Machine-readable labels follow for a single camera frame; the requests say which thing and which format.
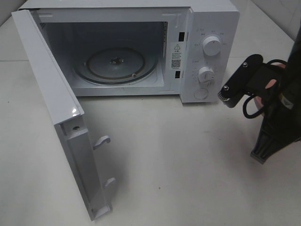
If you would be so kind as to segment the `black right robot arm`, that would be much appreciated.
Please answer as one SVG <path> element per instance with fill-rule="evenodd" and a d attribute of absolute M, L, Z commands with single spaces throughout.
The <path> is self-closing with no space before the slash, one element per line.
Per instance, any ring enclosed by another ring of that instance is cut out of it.
<path fill-rule="evenodd" d="M 259 163 L 301 139 L 301 33 L 292 47 L 280 87 L 252 117 L 264 114 L 251 157 Z"/>

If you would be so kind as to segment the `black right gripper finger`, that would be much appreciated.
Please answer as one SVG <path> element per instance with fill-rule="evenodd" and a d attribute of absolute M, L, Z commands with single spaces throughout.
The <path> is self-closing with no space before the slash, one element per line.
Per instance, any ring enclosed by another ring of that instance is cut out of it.
<path fill-rule="evenodd" d="M 274 154 L 274 149 L 271 147 L 259 147 L 256 146 L 250 153 L 250 156 L 258 161 L 260 164 L 264 164 L 266 160 Z"/>

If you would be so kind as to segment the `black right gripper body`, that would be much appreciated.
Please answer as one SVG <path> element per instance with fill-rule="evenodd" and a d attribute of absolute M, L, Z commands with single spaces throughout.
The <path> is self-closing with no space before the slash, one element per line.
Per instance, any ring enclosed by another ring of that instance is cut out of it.
<path fill-rule="evenodd" d="M 301 79 L 297 78 L 264 115 L 257 151 L 279 151 L 301 140 Z"/>

